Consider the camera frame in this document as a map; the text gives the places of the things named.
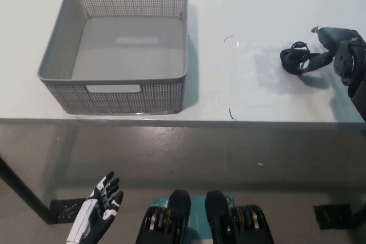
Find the white and black right hand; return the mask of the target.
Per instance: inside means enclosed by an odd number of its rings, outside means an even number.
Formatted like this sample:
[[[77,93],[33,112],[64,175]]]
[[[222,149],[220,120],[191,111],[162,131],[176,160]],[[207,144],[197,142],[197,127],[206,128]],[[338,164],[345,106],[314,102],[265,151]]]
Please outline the white and black right hand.
[[[326,51],[312,54],[299,66],[300,69],[308,73],[333,64],[335,73],[344,85],[351,85],[357,71],[361,69],[360,60],[365,50],[365,40],[356,30],[346,28],[316,26],[311,32],[317,34]]]

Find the white and black left hand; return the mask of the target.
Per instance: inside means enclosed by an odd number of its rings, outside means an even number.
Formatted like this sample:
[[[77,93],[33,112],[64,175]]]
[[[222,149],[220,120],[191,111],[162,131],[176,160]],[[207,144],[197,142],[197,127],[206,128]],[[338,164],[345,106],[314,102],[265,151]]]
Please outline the white and black left hand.
[[[101,240],[115,220],[124,197],[119,181],[113,171],[99,181],[82,204],[66,243],[96,244]]]

